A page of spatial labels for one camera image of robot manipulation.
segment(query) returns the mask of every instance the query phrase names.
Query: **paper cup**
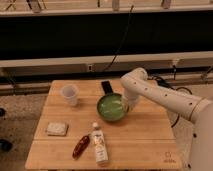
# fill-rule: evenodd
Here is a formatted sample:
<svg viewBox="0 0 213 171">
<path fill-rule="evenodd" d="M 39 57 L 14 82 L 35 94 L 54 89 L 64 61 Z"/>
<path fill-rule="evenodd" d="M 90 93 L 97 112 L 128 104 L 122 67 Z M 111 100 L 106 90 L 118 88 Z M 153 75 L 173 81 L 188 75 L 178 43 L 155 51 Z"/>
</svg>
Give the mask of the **paper cup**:
<svg viewBox="0 0 213 171">
<path fill-rule="evenodd" d="M 78 87 L 74 84 L 65 85 L 61 89 L 61 95 L 67 100 L 71 106 L 76 106 L 78 103 Z"/>
</svg>

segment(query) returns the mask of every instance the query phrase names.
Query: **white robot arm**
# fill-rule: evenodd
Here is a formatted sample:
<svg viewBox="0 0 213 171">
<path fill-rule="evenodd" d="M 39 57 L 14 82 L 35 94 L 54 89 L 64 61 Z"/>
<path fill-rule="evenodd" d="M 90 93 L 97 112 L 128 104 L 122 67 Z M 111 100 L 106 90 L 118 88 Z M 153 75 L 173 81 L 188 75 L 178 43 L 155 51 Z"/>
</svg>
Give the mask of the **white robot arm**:
<svg viewBox="0 0 213 171">
<path fill-rule="evenodd" d="M 147 82 L 147 72 L 137 68 L 121 78 L 124 106 L 133 108 L 140 95 L 162 105 L 195 124 L 189 168 L 192 171 L 213 169 L 213 102 Z"/>
</svg>

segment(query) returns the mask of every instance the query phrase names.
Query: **plastic bottle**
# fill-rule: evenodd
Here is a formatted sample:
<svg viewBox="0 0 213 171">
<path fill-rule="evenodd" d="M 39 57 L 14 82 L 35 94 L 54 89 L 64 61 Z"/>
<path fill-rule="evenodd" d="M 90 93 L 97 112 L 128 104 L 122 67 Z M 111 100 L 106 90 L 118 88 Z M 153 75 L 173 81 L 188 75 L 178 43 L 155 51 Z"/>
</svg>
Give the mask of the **plastic bottle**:
<svg viewBox="0 0 213 171">
<path fill-rule="evenodd" d="M 94 122 L 92 126 L 94 129 L 92 132 L 92 138 L 95 146 L 96 162 L 99 165 L 105 165 L 108 162 L 108 155 L 106 144 L 104 142 L 104 135 L 97 122 Z"/>
</svg>

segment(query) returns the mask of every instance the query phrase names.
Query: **bottle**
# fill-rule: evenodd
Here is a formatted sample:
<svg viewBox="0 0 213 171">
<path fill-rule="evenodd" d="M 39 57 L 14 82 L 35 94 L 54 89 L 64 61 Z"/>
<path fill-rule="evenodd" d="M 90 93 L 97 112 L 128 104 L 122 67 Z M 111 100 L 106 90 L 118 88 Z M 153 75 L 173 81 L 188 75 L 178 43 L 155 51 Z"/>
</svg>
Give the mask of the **bottle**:
<svg viewBox="0 0 213 171">
<path fill-rule="evenodd" d="M 108 155 L 104 142 L 104 135 L 97 122 L 94 122 L 92 126 L 94 129 L 92 132 L 92 138 L 95 147 L 96 162 L 99 165 L 105 165 L 108 162 Z"/>
</svg>

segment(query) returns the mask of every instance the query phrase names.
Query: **bottle cap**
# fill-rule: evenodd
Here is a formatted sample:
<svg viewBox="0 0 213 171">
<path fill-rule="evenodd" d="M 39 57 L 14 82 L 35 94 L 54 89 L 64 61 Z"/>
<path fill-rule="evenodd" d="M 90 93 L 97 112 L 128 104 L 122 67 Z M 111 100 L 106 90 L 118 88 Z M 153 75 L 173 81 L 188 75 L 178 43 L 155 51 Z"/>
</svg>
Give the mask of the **bottle cap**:
<svg viewBox="0 0 213 171">
<path fill-rule="evenodd" d="M 92 127 L 95 128 L 95 129 L 100 128 L 100 126 L 97 122 L 93 122 Z"/>
</svg>

